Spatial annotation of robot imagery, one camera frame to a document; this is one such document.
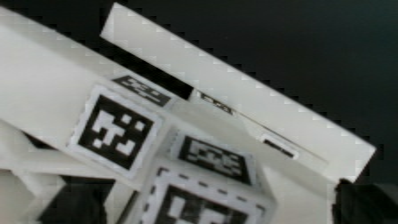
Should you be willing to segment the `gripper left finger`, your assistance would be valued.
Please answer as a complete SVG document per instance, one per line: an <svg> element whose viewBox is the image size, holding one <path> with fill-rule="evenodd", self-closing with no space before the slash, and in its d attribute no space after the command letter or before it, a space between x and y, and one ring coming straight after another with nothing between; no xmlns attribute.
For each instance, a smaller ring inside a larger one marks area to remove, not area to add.
<svg viewBox="0 0 398 224"><path fill-rule="evenodd" d="M133 208L135 200L136 200L138 192L131 191L128 194L122 194L119 196L119 207L120 207L120 213L115 224L124 224L128 219L128 214Z"/></svg>

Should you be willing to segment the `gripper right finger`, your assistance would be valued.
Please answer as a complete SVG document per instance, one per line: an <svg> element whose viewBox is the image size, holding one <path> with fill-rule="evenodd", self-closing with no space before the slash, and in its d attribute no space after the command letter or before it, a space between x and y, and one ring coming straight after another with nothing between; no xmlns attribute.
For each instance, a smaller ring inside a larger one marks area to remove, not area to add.
<svg viewBox="0 0 398 224"><path fill-rule="evenodd" d="M398 224L396 184L355 184L343 179L334 192L334 224Z"/></svg>

